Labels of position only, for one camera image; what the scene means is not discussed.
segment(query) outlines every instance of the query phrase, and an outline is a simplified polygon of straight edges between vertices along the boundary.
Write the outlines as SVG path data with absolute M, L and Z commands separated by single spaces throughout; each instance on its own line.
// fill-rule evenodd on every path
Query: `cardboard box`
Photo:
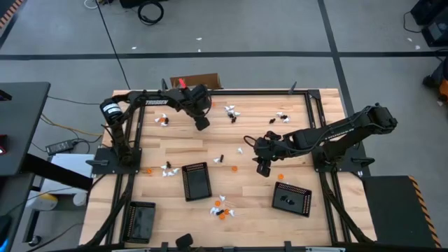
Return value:
M 194 76 L 179 76 L 171 77 L 171 86 L 177 88 L 179 79 L 182 78 L 188 87 L 204 84 L 211 90 L 222 89 L 221 82 L 219 81 L 219 75 L 217 73 L 199 74 Z

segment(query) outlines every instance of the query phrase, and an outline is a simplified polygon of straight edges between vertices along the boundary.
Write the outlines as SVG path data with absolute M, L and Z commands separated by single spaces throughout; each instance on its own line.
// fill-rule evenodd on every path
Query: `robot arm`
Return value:
M 129 107 L 122 112 L 118 103 L 127 102 Z M 127 94 L 120 94 L 105 99 L 100 104 L 101 112 L 111 130 L 113 139 L 113 150 L 119 159 L 120 165 L 128 167 L 132 165 L 134 158 L 132 148 L 125 139 L 123 123 L 132 114 L 143 106 L 170 106 L 177 112 L 184 110 L 187 115 L 195 120 L 196 128 L 203 130 L 210 125 L 210 122 L 203 112 L 204 109 L 211 108 L 211 96 L 204 85 L 198 85 L 190 90 L 188 87 L 174 88 L 165 91 L 163 88 L 156 94 L 143 91 L 131 91 Z
M 346 149 L 361 142 L 371 134 L 388 134 L 395 129 L 397 120 L 392 117 L 389 110 L 381 107 L 367 106 L 362 111 L 343 120 L 334 122 L 318 129 L 300 129 L 283 136 L 271 131 L 262 138 L 254 139 L 253 150 L 258 156 L 254 160 L 258 163 L 257 172 L 268 177 L 271 161 L 294 158 L 308 154 L 315 148 L 323 149 L 323 159 L 332 162 L 335 158 L 345 154 Z M 345 134 L 337 141 L 329 141 Z

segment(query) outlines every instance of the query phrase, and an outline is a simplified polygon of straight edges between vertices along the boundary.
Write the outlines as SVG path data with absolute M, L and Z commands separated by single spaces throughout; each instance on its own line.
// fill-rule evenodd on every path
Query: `red object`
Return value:
M 179 83 L 181 84 L 182 88 L 186 88 L 187 87 L 187 84 L 185 84 L 185 81 L 182 78 L 179 79 Z

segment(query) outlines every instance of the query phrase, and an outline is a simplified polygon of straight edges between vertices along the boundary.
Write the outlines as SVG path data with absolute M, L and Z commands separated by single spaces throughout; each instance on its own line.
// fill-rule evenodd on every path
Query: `wooden table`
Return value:
M 123 94 L 127 91 L 115 91 Z M 343 119 L 344 110 L 337 89 L 322 89 L 323 110 L 328 123 Z M 162 242 L 175 246 L 175 240 L 190 233 L 194 246 L 284 246 L 291 241 L 293 246 L 330 245 L 328 224 L 319 175 L 313 169 L 311 155 L 304 155 L 272 163 L 271 175 L 265 178 L 256 173 L 256 162 L 252 147 L 243 142 L 244 135 L 261 137 L 266 131 L 285 134 L 309 127 L 305 99 L 302 96 L 213 96 L 215 106 L 207 118 L 211 125 L 199 132 L 192 118 L 183 111 L 175 112 L 167 106 L 146 107 L 141 137 L 143 157 L 141 170 L 136 176 L 132 200 L 155 202 L 156 215 L 153 235 L 149 247 L 160 247 Z M 235 105 L 241 113 L 235 124 L 224 110 L 224 106 Z M 313 102 L 315 118 L 317 109 Z M 277 120 L 276 112 L 283 111 L 290 116 L 289 123 Z M 166 113 L 169 126 L 161 127 L 154 119 Z M 110 145 L 105 134 L 103 143 Z M 215 164 L 213 159 L 224 154 L 224 161 Z M 182 174 L 162 177 L 161 165 L 170 161 L 173 167 L 181 167 L 197 162 L 207 162 L 213 197 L 194 202 L 186 202 L 183 191 Z M 231 166 L 238 166 L 238 171 Z M 309 218 L 295 215 L 271 207 L 274 184 L 278 174 L 284 175 L 283 182 L 312 190 Z M 80 244 L 90 240 L 108 216 L 116 175 L 108 175 L 92 190 L 87 206 Z M 350 173 L 339 173 L 339 182 L 347 212 L 356 224 L 371 239 L 376 235 L 370 217 L 370 210 L 361 180 Z M 209 214 L 219 195 L 235 204 L 236 217 L 220 220 Z M 338 239 L 342 241 L 342 230 L 336 210 Z M 118 242 L 121 216 L 117 217 L 114 242 Z M 127 244 L 141 247 L 141 244 Z

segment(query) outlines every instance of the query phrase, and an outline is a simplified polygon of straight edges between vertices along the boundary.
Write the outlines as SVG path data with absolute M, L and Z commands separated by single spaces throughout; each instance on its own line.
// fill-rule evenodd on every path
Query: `concrete floor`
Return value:
M 315 57 L 178 57 L 122 59 L 134 89 L 159 88 L 161 78 L 217 72 L 225 88 L 339 88 L 318 2 L 321 0 L 169 0 L 162 2 L 164 19 L 152 27 L 115 0 L 102 6 L 115 48 L 120 54 L 206 52 L 316 52 Z M 417 0 L 324 0 L 337 49 L 340 52 L 430 51 L 420 34 L 403 30 L 403 13 Z M 408 17 L 410 29 L 418 29 Z M 326 57 L 317 53 L 327 52 Z M 19 12 L 1 46 L 2 55 L 81 55 L 84 59 L 0 60 L 0 82 L 48 81 L 50 95 L 81 102 L 100 102 L 113 90 L 126 89 L 115 59 L 95 59 L 92 54 L 112 54 L 98 10 L 83 1 L 33 0 Z M 371 173 L 413 175 L 419 182 L 437 234 L 448 246 L 447 110 L 436 94 L 421 86 L 424 76 L 438 65 L 434 57 L 343 57 L 342 70 L 355 111 L 380 102 L 389 107 L 399 125 L 392 134 L 364 141 L 375 158 Z M 49 99 L 44 113 L 56 123 L 89 132 L 102 132 L 97 106 Z M 33 142 L 40 147 L 73 138 L 73 133 L 39 123 Z M 85 147 L 79 146 L 78 153 Z M 35 147 L 37 156 L 46 155 Z M 46 213 L 39 220 L 39 235 L 49 239 L 83 221 L 83 212 Z M 74 228 L 43 251 L 73 248 L 80 228 Z M 14 251 L 22 244 L 23 227 Z

